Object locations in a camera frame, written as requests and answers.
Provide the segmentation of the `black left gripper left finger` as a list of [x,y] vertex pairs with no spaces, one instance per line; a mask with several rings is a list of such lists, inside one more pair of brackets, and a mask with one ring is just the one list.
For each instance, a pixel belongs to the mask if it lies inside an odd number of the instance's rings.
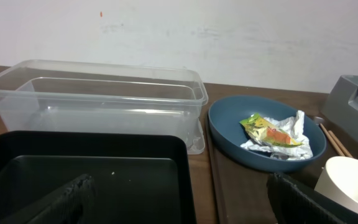
[[34,203],[0,220],[0,224],[82,224],[95,218],[94,178],[83,174]]

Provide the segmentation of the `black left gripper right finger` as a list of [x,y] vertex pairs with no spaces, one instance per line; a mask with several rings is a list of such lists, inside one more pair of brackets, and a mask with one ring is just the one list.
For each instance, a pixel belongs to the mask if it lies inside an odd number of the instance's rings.
[[278,224],[358,224],[358,214],[283,173],[270,174],[267,194]]

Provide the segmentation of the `white plastic cup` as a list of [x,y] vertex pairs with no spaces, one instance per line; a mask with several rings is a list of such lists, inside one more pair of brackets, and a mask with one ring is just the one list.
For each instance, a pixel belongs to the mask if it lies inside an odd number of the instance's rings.
[[328,159],[314,190],[358,214],[358,160],[343,156]]

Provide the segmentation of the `white tissue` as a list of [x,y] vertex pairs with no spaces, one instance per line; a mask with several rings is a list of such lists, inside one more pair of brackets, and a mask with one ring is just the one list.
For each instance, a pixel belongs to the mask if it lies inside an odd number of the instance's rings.
[[271,158],[286,161],[311,159],[310,140],[304,132],[305,113],[278,121],[255,113],[240,121],[250,139],[241,148],[268,154]]

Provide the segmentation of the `yellow green snack wrapper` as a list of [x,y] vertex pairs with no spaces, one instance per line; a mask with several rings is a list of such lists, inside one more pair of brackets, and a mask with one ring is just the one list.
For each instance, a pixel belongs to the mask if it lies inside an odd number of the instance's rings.
[[289,131],[263,118],[258,113],[239,122],[255,142],[264,146],[296,147],[303,143],[294,139]]

